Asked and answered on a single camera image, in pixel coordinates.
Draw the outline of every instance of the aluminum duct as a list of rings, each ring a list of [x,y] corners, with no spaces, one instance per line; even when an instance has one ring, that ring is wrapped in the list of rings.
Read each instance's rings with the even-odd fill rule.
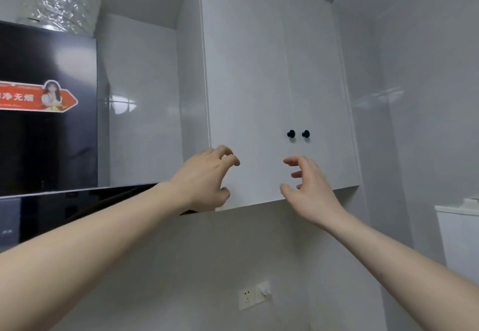
[[[25,0],[18,23],[92,37],[102,0]]]

